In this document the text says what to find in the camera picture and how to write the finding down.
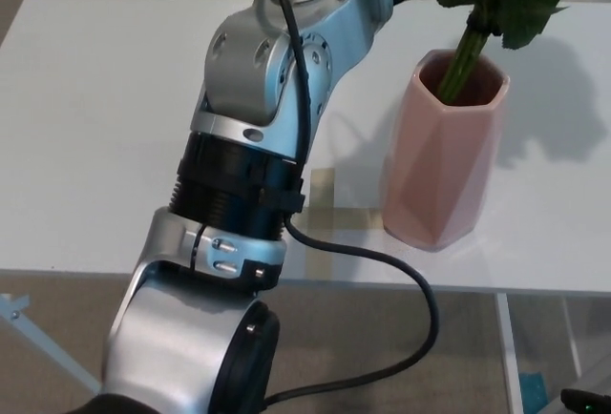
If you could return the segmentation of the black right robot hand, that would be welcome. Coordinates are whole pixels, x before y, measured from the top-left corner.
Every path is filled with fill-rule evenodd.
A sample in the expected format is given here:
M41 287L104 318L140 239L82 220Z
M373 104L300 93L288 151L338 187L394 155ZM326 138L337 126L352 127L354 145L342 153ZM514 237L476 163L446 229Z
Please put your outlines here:
M598 414L610 412L610 396L591 391L565 388L560 392L560 400L571 412L580 414Z

